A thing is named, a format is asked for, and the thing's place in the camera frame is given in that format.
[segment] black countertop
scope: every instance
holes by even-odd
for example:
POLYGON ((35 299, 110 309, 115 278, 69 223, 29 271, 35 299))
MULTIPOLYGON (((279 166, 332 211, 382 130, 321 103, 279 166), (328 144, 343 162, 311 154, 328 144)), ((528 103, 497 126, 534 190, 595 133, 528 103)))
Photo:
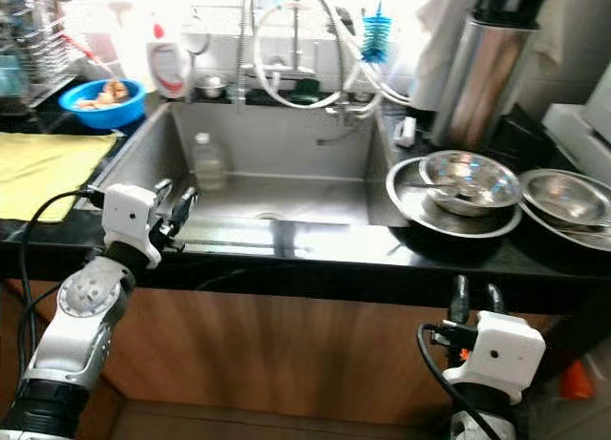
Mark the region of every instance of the black countertop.
MULTIPOLYGON (((159 103, 151 96, 147 113, 159 103)), ((390 136, 407 112, 390 105, 383 111, 383 136, 390 136)), ((418 119, 421 133, 416 145, 405 150, 386 143, 390 162, 432 150, 424 139, 431 117, 418 114, 418 119)), ((119 139, 97 171, 140 124, 122 129, 126 137, 119 139)), ((62 115, 52 100, 38 109, 36 117, 0 120, 3 132, 47 130, 92 132, 71 115, 62 115)), ((562 161, 548 157, 540 166, 568 166, 562 161)), ((2 276, 18 275, 17 243, 23 226, 20 221, 0 220, 2 276)), ((160 267, 145 274, 139 284, 446 307, 453 276, 464 273, 474 286, 474 307, 485 306, 484 286, 494 282, 513 310, 563 313, 571 311, 590 290, 611 281, 611 256, 562 241, 526 217, 510 235, 489 241, 446 237, 417 224, 390 228, 232 219, 211 220, 206 235, 206 242, 187 244, 185 253, 164 254, 160 267)), ((73 209, 61 223, 40 225, 32 233, 31 278, 63 279, 93 248, 102 245, 102 238, 99 212, 73 209)))

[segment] stainless steel bowl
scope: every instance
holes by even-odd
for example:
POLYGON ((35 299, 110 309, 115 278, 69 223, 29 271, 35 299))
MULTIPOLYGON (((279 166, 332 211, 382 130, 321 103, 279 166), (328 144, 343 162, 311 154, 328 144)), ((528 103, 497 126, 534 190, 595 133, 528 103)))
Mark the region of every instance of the stainless steel bowl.
POLYGON ((218 98, 227 82, 222 75, 203 75, 196 80, 195 87, 207 98, 218 98))
POLYGON ((414 184, 424 183, 418 171, 422 157, 394 165, 386 176, 390 201, 408 220, 452 237, 482 240, 497 238, 514 230, 522 213, 519 206, 503 208, 481 218, 466 218, 437 206, 427 191, 414 184))
POLYGON ((602 225, 611 202, 595 186, 559 171, 533 170, 520 176, 522 195, 555 224, 602 225))
POLYGON ((517 204, 519 182, 497 161, 472 152, 441 151, 420 162, 420 175, 428 184, 452 184, 428 193, 442 208, 467 217, 479 217, 517 204))

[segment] yellow cloth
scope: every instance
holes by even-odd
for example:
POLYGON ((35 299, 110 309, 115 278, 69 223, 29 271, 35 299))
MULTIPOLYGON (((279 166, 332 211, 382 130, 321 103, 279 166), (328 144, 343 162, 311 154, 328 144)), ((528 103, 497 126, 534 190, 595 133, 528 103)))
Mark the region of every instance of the yellow cloth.
MULTIPOLYGON (((0 133, 0 219, 30 220, 47 199, 79 188, 115 142, 114 134, 0 133)), ((73 204, 57 201, 40 221, 62 221, 73 204)))

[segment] faucet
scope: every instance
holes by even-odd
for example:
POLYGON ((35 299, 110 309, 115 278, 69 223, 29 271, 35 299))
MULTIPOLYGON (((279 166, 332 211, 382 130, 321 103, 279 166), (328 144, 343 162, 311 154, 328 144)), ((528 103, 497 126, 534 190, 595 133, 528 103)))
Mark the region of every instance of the faucet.
POLYGON ((325 112, 329 115, 337 117, 338 123, 342 128, 352 127, 352 112, 350 111, 350 102, 348 98, 342 94, 342 97, 332 106, 326 107, 325 112))
MULTIPOLYGON (((342 115, 348 115, 348 99, 344 93, 344 82, 346 80, 346 72, 344 66, 344 51, 342 49, 342 44, 340 41, 340 34, 335 25, 333 17, 331 16, 331 7, 325 0, 318 0, 323 8, 325 9, 329 18, 331 18, 331 25, 333 28, 333 32, 335 33, 335 41, 337 44, 337 53, 339 57, 339 85, 340 91, 342 92, 342 96, 337 102, 336 109, 342 113, 342 115)), ((254 69, 254 65, 249 63, 245 63, 245 41, 246 41, 246 24, 247 24, 247 14, 250 10, 250 25, 251 28, 255 29, 255 14, 253 9, 253 0, 242 0, 242 17, 240 21, 240 36, 238 38, 238 47, 237 47, 237 70, 236 70, 236 81, 237 81, 237 98, 236 104, 238 109, 242 104, 245 104, 246 100, 246 88, 245 88, 245 78, 247 75, 254 76, 254 74, 247 74, 247 72, 252 72, 254 69)), ((299 13, 298 9, 295 9, 294 13, 294 22, 293 22, 293 51, 292 51, 292 63, 291 65, 286 65, 279 60, 276 60, 274 64, 266 65, 265 70, 271 73, 281 73, 284 78, 288 79, 299 79, 303 77, 313 77, 316 75, 314 70, 310 68, 306 68, 301 66, 301 51, 299 49, 299 13)))

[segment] blue bowl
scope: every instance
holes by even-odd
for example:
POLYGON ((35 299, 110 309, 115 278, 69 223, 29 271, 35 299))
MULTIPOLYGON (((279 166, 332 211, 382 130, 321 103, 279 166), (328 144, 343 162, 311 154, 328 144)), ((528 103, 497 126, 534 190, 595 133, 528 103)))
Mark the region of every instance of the blue bowl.
POLYGON ((144 115, 144 86, 136 80, 121 79, 127 87, 130 99, 118 106, 106 109, 79 109, 76 103, 81 99, 96 99, 108 80, 88 82, 68 90, 59 98, 59 105, 76 114, 78 119, 91 128, 118 128, 144 115))

